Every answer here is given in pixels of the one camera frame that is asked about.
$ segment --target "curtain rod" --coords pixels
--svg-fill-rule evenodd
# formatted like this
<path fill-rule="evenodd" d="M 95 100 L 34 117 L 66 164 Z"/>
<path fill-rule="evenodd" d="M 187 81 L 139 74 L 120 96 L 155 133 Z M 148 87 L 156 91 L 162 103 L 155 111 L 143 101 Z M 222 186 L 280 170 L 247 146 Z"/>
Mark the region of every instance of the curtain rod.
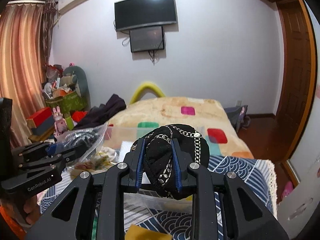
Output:
<path fill-rule="evenodd" d="M 15 3 L 45 3 L 45 0 L 10 0 L 8 4 Z"/>

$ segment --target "television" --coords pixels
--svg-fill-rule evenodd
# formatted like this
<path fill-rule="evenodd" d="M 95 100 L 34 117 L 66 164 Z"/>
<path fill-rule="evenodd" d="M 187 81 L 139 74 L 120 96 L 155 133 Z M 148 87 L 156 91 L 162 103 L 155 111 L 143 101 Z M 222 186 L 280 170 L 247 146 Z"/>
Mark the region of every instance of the television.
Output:
<path fill-rule="evenodd" d="M 116 31 L 176 24 L 174 0 L 124 0 L 115 3 Z"/>
<path fill-rule="evenodd" d="M 131 52 L 164 49 L 162 26 L 132 29 L 129 31 L 129 34 Z"/>

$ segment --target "wooden door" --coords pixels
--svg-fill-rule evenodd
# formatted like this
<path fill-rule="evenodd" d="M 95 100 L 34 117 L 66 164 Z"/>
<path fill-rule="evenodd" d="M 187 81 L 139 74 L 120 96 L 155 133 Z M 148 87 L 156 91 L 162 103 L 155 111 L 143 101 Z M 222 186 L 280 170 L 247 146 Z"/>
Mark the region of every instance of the wooden door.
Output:
<path fill-rule="evenodd" d="M 311 76 L 310 39 L 298 0 L 278 4 L 284 32 L 284 78 L 276 119 L 292 142 L 305 112 Z"/>

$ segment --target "human hand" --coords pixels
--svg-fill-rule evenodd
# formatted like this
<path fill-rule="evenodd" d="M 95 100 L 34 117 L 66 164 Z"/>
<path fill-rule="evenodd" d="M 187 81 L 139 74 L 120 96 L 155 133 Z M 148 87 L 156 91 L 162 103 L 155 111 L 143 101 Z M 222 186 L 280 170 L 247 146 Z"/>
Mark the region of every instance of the human hand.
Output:
<path fill-rule="evenodd" d="M 3 206 L 7 215 L 14 219 L 16 218 L 16 214 L 10 202 L 1 200 L 1 206 Z M 36 223 L 41 216 L 40 207 L 37 204 L 37 196 L 33 196 L 32 198 L 26 200 L 23 209 L 28 214 L 26 217 L 26 222 L 30 225 Z"/>

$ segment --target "yellow arch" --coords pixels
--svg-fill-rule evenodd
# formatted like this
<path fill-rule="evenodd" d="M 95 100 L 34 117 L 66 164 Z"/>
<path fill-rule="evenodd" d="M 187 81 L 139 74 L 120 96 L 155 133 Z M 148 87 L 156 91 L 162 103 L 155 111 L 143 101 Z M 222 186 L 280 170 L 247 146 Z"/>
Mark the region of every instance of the yellow arch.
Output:
<path fill-rule="evenodd" d="M 151 89 L 157 97 L 159 98 L 163 98 L 165 97 L 164 93 L 161 91 L 161 89 L 159 87 L 157 87 L 155 84 L 151 83 L 151 82 L 144 82 L 142 83 L 137 89 L 136 91 L 133 93 L 133 96 L 130 100 L 130 104 L 133 104 L 135 102 L 138 101 L 138 98 L 140 96 L 140 94 L 145 90 L 145 89 Z"/>

